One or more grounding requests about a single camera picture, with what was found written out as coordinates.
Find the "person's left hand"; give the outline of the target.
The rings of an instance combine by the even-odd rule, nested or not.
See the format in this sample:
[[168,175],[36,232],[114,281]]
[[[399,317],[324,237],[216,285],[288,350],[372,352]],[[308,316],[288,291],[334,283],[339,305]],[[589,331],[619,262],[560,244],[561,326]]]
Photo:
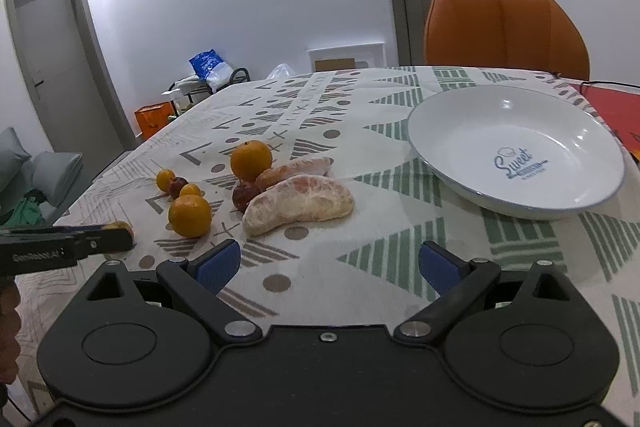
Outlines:
[[16,336],[22,327],[17,307],[21,296],[14,280],[6,280],[1,288],[0,371],[2,384],[12,384],[18,372],[17,358],[21,347]]

